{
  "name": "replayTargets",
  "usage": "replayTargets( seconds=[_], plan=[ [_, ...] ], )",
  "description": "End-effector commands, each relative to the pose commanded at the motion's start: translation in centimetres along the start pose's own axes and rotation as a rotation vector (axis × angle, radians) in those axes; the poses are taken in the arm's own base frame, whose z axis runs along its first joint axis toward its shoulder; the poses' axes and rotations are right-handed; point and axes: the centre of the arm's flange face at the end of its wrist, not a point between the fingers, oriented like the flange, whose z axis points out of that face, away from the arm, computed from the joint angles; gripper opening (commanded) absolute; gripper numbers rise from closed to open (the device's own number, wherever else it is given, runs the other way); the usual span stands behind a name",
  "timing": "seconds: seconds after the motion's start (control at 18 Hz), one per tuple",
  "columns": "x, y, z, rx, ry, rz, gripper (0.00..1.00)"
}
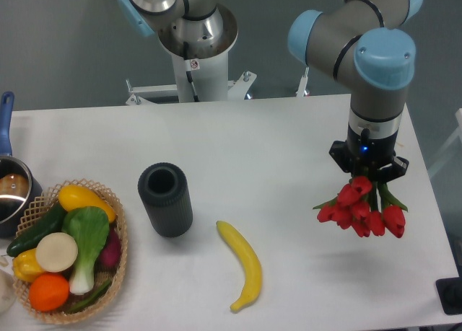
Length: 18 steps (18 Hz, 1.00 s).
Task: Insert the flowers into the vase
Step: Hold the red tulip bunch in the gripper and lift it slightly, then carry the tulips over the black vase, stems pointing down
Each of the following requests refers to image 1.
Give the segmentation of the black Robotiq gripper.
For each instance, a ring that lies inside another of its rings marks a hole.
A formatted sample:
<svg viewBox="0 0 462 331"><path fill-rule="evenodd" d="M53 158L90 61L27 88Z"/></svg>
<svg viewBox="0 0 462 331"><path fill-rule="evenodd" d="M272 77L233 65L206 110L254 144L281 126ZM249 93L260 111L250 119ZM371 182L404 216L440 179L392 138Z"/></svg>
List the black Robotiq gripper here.
<svg viewBox="0 0 462 331"><path fill-rule="evenodd" d="M373 138L369 129L359 131L360 134L348 127L346 141L334 141L329 149L329 155L343 172L375 177L379 183L406 174L409 161L395 152L398 131L385 138Z"/></svg>

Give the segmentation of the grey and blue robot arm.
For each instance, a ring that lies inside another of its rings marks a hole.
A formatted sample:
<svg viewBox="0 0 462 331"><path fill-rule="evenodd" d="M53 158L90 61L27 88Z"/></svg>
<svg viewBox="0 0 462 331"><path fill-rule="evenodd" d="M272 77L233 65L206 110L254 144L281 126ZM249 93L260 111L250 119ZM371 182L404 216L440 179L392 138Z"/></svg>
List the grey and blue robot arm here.
<svg viewBox="0 0 462 331"><path fill-rule="evenodd" d="M351 92L348 134L330 155L351 175L380 184L402 177L409 163L395 143L416 46L401 30L423 0L344 0L330 14L303 12L292 23L289 52ZM170 54L181 102L228 100L227 54L237 23L218 0L118 0L132 27L157 35Z"/></svg>

